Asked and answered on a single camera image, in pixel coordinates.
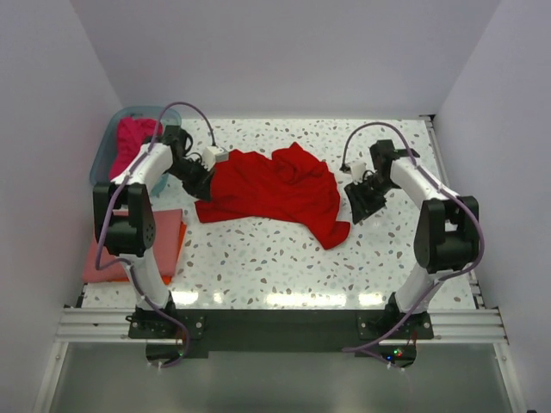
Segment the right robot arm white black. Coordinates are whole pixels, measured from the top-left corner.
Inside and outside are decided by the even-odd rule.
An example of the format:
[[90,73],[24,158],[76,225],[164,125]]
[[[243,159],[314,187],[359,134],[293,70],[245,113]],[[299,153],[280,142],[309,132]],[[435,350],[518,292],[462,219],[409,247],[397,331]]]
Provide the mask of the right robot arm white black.
[[413,239],[415,264],[405,283],[391,295],[389,305],[399,314],[427,311],[440,285],[480,262],[484,250],[479,202],[461,196],[440,182],[410,147],[397,149],[391,140],[369,148],[374,168],[364,162],[342,163],[352,182],[344,191],[356,225],[378,213],[387,193],[401,189],[419,210]]

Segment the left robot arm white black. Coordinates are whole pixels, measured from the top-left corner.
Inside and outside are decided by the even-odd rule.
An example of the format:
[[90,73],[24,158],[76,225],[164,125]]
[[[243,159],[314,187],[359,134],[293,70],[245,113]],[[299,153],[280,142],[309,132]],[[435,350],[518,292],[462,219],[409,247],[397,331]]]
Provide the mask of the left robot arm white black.
[[181,127],[167,127],[161,137],[142,144],[118,176],[93,188],[96,269],[119,263],[135,291],[136,306],[143,311],[167,312],[172,305],[153,253],[156,222],[151,190],[162,175],[169,174],[192,197],[210,200],[215,164],[227,159],[216,145],[206,147],[201,155],[191,152],[192,145]]

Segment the red t-shirt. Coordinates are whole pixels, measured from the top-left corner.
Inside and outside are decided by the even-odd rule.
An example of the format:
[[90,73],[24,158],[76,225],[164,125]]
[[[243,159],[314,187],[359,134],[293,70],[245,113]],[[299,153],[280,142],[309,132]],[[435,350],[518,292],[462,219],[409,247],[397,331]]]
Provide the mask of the red t-shirt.
[[326,250],[350,234],[350,223],[337,218],[341,196],[334,174],[297,143],[271,157],[231,151],[215,167],[211,193],[210,201],[195,203],[203,224],[250,217],[297,223]]

